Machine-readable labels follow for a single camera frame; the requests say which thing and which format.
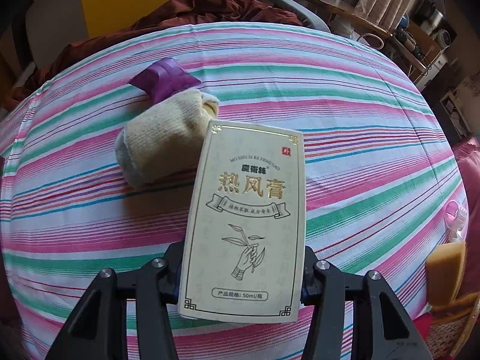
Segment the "red pink pillow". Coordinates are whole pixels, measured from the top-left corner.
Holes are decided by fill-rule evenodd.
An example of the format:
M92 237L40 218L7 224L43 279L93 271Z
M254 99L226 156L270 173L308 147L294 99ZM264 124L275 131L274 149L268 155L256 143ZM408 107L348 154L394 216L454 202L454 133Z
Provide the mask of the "red pink pillow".
M479 291L479 138L471 136L455 145L452 151L460 170L469 209L469 224L465 241L465 273L459 291L459 295L463 296Z

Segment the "cream sock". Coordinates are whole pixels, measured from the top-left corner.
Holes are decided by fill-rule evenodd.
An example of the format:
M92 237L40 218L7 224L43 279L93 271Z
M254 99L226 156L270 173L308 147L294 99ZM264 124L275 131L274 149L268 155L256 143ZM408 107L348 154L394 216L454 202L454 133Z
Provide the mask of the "cream sock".
M128 121L114 145L126 182L138 189L197 165L218 112L215 96L190 88Z

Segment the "dark red blanket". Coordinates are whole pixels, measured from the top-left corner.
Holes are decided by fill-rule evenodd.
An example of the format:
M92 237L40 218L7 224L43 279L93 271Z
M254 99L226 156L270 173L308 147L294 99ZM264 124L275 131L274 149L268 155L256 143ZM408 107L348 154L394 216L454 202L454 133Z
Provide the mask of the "dark red blanket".
M186 24L263 22L303 26L295 13L259 0L169 0L133 25L107 35L67 44L55 61L34 72L24 85L1 91L1 108L13 111L33 91L63 70L122 41Z

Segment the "purple snack packet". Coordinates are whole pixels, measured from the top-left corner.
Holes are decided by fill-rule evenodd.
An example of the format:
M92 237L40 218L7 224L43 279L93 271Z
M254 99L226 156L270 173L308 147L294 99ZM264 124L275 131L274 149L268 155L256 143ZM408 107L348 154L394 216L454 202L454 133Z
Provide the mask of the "purple snack packet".
M155 105L174 94L199 86L201 81L175 59L162 58L139 72L129 83L147 94Z

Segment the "orange sponge at right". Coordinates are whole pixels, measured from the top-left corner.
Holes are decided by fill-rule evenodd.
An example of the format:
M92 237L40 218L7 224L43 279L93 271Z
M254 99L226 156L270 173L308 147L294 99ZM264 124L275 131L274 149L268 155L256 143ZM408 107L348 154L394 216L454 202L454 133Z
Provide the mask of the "orange sponge at right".
M459 293L465 273L464 241L437 245L425 260L427 302L447 306Z

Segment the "pink plastic cup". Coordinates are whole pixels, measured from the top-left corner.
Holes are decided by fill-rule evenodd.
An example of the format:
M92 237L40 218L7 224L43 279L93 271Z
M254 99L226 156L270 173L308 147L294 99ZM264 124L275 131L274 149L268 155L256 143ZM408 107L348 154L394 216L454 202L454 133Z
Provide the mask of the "pink plastic cup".
M468 231L469 212L466 204L450 200L443 209L448 230L448 242L463 242Z

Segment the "white gold medicine box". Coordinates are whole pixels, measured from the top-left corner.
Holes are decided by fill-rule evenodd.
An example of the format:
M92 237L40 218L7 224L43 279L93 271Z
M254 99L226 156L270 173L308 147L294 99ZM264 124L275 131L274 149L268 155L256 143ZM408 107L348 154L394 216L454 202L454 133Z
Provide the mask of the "white gold medicine box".
M301 133L210 121L185 234L182 317L228 323L297 320L305 184Z

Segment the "wooden side desk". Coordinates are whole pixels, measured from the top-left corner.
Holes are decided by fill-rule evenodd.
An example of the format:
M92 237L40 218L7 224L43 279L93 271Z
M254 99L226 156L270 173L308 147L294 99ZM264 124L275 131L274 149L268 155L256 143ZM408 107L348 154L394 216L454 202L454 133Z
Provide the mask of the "wooden side desk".
M384 29L378 24L375 24L368 16L356 10L343 0L305 0L313 4L316 8L321 8L329 12L329 19L331 21L332 15L344 16L355 24L359 24L366 29L373 31L380 38L391 38L392 33L388 29Z

